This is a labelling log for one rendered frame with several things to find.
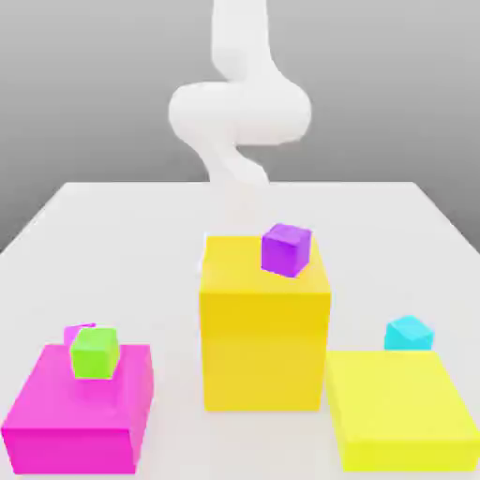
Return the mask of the large magenta box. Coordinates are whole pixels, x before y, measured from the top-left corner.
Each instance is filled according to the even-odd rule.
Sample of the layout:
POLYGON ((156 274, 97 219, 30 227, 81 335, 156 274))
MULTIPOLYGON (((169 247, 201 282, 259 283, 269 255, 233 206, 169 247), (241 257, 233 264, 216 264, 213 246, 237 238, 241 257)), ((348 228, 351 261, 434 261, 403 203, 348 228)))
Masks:
POLYGON ((16 474, 134 474, 154 377, 147 345, 123 345, 109 380, 78 380, 46 345, 1 427, 16 474))

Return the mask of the small green cube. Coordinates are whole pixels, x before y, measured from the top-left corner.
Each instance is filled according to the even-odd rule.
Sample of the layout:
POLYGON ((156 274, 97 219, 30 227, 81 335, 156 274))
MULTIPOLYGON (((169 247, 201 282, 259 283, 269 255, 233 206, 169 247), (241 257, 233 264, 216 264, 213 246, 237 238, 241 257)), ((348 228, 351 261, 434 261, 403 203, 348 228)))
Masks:
POLYGON ((110 380, 120 357, 116 329, 83 328, 72 342, 69 352, 76 379, 110 380))

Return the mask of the small pink cube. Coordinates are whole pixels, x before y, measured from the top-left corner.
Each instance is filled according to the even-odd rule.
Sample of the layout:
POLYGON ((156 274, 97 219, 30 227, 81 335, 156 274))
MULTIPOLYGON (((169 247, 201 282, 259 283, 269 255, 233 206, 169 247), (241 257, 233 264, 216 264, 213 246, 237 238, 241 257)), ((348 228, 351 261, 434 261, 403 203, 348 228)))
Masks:
POLYGON ((64 344, 69 347, 75 340, 79 332, 84 328, 95 328, 97 325, 94 322, 70 325, 64 328, 64 344))

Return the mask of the small purple cube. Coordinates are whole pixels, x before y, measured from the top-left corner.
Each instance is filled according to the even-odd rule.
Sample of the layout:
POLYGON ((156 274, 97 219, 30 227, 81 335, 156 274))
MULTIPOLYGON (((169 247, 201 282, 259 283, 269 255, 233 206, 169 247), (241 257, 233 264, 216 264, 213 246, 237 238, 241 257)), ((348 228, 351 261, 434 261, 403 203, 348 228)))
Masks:
POLYGON ((261 268, 295 278, 309 263, 312 231, 277 223, 262 236, 261 268))

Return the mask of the small cyan cube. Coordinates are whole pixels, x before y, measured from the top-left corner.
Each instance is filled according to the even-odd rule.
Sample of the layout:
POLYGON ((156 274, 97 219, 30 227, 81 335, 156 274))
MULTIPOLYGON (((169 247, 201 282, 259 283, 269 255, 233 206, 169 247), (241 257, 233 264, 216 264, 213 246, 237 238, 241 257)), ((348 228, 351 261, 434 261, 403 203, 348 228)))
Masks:
POLYGON ((429 351, 434 331, 414 316, 404 316, 386 325, 384 348, 390 351, 429 351))

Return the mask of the large lemon yellow box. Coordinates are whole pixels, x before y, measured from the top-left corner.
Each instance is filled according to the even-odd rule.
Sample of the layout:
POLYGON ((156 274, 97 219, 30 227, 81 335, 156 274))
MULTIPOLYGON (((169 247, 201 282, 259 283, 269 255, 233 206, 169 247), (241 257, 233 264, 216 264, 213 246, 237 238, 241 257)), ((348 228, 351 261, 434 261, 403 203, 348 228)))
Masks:
POLYGON ((433 351, 330 351, 325 388, 346 472, 471 472, 480 430, 433 351))

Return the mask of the large orange-yellow box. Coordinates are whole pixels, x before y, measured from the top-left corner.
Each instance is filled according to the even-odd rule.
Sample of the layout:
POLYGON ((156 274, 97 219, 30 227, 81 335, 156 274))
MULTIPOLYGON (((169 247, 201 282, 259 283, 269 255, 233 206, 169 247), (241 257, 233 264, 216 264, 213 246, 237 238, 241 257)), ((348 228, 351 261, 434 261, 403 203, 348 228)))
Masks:
POLYGON ((204 408, 315 412, 331 289, 318 245, 297 277, 261 268, 258 236, 211 236, 199 289, 204 408))

